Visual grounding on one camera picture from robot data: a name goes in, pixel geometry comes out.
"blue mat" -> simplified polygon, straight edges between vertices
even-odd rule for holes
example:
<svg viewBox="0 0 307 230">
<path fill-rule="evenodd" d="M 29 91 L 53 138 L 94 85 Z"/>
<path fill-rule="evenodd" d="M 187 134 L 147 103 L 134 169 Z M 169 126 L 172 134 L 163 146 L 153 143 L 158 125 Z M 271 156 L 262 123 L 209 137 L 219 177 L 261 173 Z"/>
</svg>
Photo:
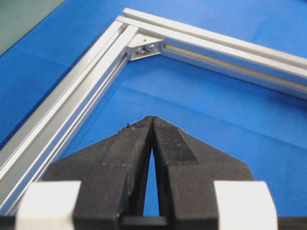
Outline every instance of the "blue mat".
<svg viewBox="0 0 307 230">
<path fill-rule="evenodd" d="M 0 147 L 125 7 L 307 58 L 305 0 L 67 0 L 0 57 Z M 125 67 L 63 157 L 146 115 L 246 162 L 267 182 L 278 215 L 307 215 L 306 101 L 151 57 Z M 158 215 L 152 161 L 149 216 Z"/>
</svg>

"gray surface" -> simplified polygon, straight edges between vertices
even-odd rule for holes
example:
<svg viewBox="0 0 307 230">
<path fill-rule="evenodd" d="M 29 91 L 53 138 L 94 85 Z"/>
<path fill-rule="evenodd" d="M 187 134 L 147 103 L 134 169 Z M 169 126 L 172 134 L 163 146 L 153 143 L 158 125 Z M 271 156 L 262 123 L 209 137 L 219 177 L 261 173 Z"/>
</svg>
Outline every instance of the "gray surface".
<svg viewBox="0 0 307 230">
<path fill-rule="evenodd" d="M 0 55 L 64 0 L 0 0 Z"/>
</svg>

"screw head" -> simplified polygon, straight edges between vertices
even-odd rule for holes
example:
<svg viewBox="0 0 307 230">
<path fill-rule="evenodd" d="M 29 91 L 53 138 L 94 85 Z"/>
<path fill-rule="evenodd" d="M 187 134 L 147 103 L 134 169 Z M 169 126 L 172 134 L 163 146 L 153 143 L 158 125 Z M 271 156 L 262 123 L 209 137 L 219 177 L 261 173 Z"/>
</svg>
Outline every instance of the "screw head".
<svg viewBox="0 0 307 230">
<path fill-rule="evenodd" d="M 147 49 L 148 51 L 152 51 L 152 50 L 154 49 L 154 45 L 153 45 L 153 44 L 148 44 L 148 45 L 146 46 L 146 49 Z"/>
</svg>

